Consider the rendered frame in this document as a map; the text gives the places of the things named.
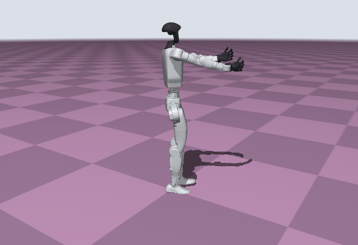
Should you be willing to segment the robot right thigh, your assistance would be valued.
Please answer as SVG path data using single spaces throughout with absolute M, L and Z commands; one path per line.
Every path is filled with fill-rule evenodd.
M 169 152 L 172 148 L 177 148 L 180 151 L 180 155 L 186 144 L 187 139 L 187 122 L 182 108 L 177 108 L 176 104 L 171 105 L 168 110 L 169 118 L 174 122 L 174 134 L 177 144 L 170 146 Z

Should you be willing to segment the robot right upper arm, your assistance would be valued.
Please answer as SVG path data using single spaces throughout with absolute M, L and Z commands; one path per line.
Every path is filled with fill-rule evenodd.
M 179 48 L 175 48 L 175 49 L 171 50 L 169 57 L 176 61 L 184 61 L 184 62 L 193 64 L 193 65 L 196 65 L 199 67 L 203 67 L 203 65 L 201 65 L 199 62 L 199 59 L 202 56 L 200 56 L 199 58 L 196 58 L 194 55 L 189 54 Z

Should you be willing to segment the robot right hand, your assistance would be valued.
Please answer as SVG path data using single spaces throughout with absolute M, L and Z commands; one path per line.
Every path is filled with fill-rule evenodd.
M 242 62 L 239 62 L 240 59 L 241 59 L 241 57 L 239 57 L 239 59 L 236 62 L 234 62 L 234 63 L 225 63 L 225 65 L 231 65 L 230 71 L 235 71 L 235 72 L 239 71 L 239 72 L 241 72 L 242 69 L 243 69 L 243 66 L 244 66 L 244 60 L 242 60 Z

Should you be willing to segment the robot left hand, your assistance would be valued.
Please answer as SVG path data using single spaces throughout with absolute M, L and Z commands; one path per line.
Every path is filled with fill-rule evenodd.
M 233 57 L 233 52 L 232 52 L 233 49 L 230 49 L 230 51 L 226 52 L 227 50 L 228 50 L 228 47 L 226 48 L 226 50 L 223 53 L 221 53 L 221 55 L 215 55 L 215 56 L 217 56 L 218 63 L 221 61 L 226 62 L 228 60 L 233 60 L 233 58 L 232 58 Z M 229 55 L 231 55 L 231 56 L 229 56 Z

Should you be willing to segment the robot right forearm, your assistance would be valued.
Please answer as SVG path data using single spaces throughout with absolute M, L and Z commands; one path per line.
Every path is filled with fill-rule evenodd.
M 218 70 L 220 72 L 222 71 L 230 71 L 231 65 L 225 65 L 223 63 L 218 63 L 213 61 L 212 59 L 208 59 L 204 56 L 202 56 L 199 59 L 199 62 L 201 65 L 207 67 L 208 69 L 214 69 L 214 70 Z

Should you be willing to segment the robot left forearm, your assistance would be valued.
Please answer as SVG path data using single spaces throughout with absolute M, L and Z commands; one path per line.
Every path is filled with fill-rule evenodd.
M 199 58 L 200 56 L 205 56 L 205 55 L 197 55 L 197 58 Z M 205 57 L 207 57 L 208 59 L 212 59 L 213 61 L 218 61 L 218 59 L 217 59 L 217 56 L 211 56 L 211 55 L 209 55 L 209 56 L 205 56 Z

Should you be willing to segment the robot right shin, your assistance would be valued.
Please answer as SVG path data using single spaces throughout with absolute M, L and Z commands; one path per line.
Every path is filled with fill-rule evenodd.
M 170 171 L 172 173 L 172 187 L 176 188 L 178 186 L 176 181 L 178 181 L 179 174 L 181 172 L 183 152 L 180 155 L 180 151 L 177 148 L 172 148 L 169 153 L 170 153 Z

